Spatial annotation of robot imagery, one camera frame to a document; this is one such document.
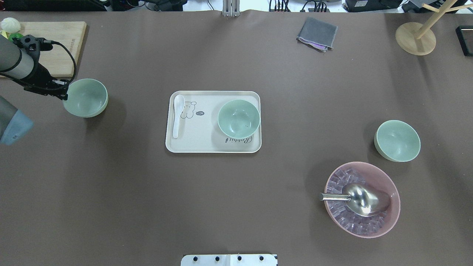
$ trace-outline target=white spoon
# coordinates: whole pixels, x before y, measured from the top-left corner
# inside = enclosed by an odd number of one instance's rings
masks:
[[[177,139],[179,135],[179,118],[181,117],[182,111],[184,111],[184,96],[176,95],[174,97],[174,127],[173,127],[173,137]]]

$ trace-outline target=tray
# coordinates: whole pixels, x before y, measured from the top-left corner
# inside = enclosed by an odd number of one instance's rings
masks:
[[[173,138],[174,98],[184,96],[186,104],[179,123],[179,137]],[[217,117],[231,100],[246,100],[261,114],[260,97],[253,91],[176,91],[169,99],[166,148],[175,153],[253,153],[261,148],[261,125],[250,137],[233,139],[219,128]]]

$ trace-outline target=wooden cutting board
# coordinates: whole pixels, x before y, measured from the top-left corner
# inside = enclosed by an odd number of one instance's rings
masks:
[[[87,25],[84,21],[21,22],[20,24],[21,34],[31,34],[34,37],[43,37],[61,43],[77,62],[86,32]],[[51,51],[41,52],[39,62],[49,70],[53,77],[72,77],[74,72],[72,60],[59,45],[53,45]]]

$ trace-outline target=wooden stand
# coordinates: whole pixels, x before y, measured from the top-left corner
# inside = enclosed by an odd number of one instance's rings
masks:
[[[435,13],[425,24],[408,22],[399,26],[396,30],[396,41],[399,46],[401,46],[401,48],[406,52],[414,55],[426,55],[432,52],[437,41],[430,28],[435,24],[435,22],[437,22],[437,20],[447,12],[473,7],[473,4],[470,4],[451,8],[456,1],[457,0],[446,0],[439,9],[423,4],[422,6],[424,8],[434,11]]]

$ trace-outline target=wooden base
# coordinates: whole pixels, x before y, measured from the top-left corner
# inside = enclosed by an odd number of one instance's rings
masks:
[[[397,28],[396,41],[406,52],[414,55],[426,55],[434,50],[437,41],[430,29],[420,39],[414,37],[420,27],[422,27],[421,23],[408,22]]]

